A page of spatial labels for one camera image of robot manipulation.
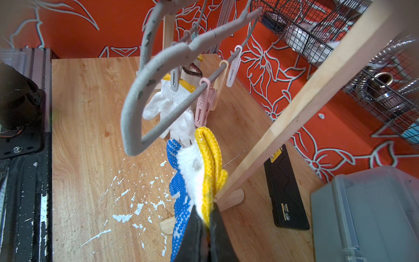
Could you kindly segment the wooden drying rack stand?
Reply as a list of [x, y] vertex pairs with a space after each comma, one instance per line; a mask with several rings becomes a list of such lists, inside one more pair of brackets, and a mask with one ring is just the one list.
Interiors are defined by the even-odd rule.
[[215, 196], [217, 204], [227, 202], [269, 156], [404, 28], [389, 1], [374, 1], [230, 175]]

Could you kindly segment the white cotton glove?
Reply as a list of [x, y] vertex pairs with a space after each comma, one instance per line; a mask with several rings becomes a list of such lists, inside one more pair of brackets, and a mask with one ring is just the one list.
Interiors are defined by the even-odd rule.
[[188, 84], [194, 87], [199, 87], [200, 80], [202, 77], [202, 71], [194, 63], [191, 63], [186, 67], [182, 67], [181, 79], [187, 82]]
[[[157, 115], [160, 116], [161, 120], [165, 119], [169, 113], [176, 109], [178, 105], [195, 91], [195, 87], [184, 80], [180, 80], [177, 91], [172, 90], [171, 87], [171, 76], [167, 74], [161, 80], [161, 90], [145, 106], [143, 111], [143, 118], [145, 120], [151, 120]], [[160, 137], [163, 139], [170, 134], [171, 139], [178, 141], [184, 147], [188, 147], [195, 140], [195, 129], [194, 113], [189, 107]]]

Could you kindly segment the blue dotted glove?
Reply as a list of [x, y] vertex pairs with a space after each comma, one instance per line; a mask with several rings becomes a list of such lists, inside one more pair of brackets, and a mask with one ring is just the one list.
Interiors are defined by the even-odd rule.
[[205, 229], [210, 228], [215, 195], [224, 187], [228, 172], [222, 168], [222, 153], [215, 135], [207, 127], [196, 129], [189, 147], [178, 141], [167, 142], [167, 157], [176, 170], [169, 184], [175, 198], [175, 226], [172, 235], [171, 261], [175, 261], [185, 238], [192, 210]]

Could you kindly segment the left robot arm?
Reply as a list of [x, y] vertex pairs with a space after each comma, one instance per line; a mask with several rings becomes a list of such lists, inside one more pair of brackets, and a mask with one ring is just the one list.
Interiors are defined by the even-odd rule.
[[44, 91], [14, 67], [1, 63], [1, 126], [17, 129], [37, 121]]

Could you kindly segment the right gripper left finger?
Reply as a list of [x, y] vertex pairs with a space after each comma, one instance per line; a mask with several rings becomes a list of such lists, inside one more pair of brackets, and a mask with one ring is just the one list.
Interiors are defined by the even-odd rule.
[[207, 227], [194, 205], [175, 262], [207, 262]]

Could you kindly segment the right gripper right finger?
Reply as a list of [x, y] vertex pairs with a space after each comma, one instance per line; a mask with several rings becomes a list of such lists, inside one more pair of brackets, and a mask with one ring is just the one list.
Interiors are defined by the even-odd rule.
[[210, 262], [239, 262], [216, 203], [210, 216], [209, 236]]

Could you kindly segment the grey clip hanger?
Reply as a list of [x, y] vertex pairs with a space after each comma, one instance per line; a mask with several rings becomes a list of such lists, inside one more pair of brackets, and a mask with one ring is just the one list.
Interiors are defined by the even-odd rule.
[[196, 124], [192, 104], [210, 89], [210, 84], [194, 86], [181, 81], [197, 57], [250, 22], [257, 22], [262, 9], [249, 11], [248, 1], [238, 19], [195, 37], [191, 43], [172, 43], [155, 56], [153, 42], [163, 17], [176, 14], [193, 1], [159, 1], [150, 15], [141, 45], [139, 70], [125, 99], [121, 115], [121, 134], [125, 153], [137, 156], [156, 139], [168, 135], [189, 146], [195, 139]]

